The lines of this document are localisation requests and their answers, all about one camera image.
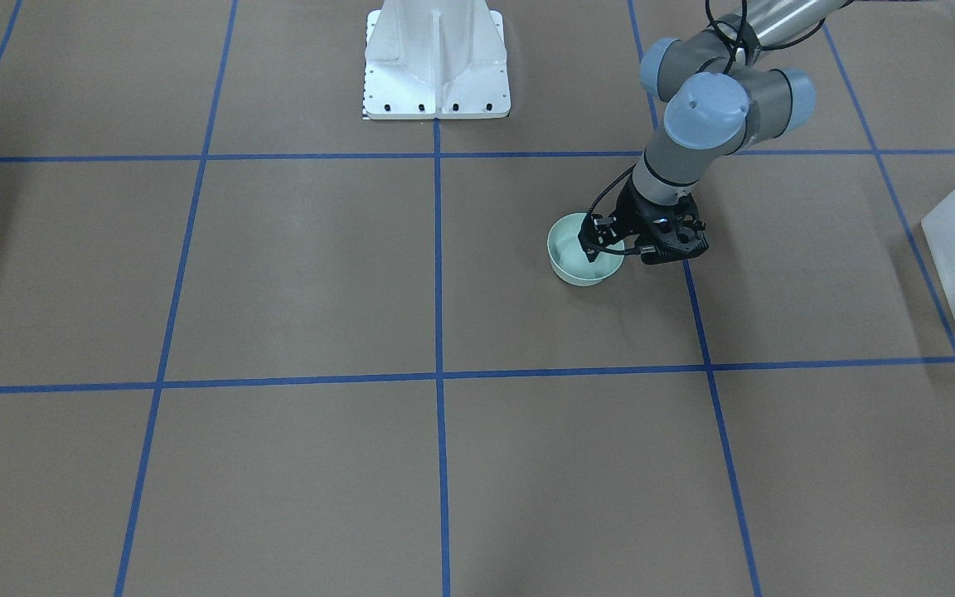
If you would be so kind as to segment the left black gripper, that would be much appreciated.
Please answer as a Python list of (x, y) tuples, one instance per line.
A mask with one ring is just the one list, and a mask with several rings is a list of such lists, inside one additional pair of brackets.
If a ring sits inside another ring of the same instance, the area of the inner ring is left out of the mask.
[(588, 264), (599, 257), (623, 257), (623, 249), (614, 246), (628, 237), (637, 236), (637, 244), (671, 245), (677, 240), (676, 205), (663, 205), (642, 196), (632, 178), (627, 178), (618, 194), (611, 216), (583, 214), (579, 228), (581, 256)]

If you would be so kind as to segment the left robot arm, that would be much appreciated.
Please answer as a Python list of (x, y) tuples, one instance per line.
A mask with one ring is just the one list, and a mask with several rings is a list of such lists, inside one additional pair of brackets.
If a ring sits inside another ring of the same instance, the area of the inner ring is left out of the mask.
[(589, 208), (576, 243), (588, 262), (637, 256), (645, 265), (692, 260), (709, 248), (694, 186), (715, 160), (798, 129), (816, 90), (797, 69), (757, 61), (806, 41), (844, 1), (743, 1), (693, 37), (661, 38), (645, 52), (642, 87), (664, 105), (636, 165), (614, 182), (610, 215)]

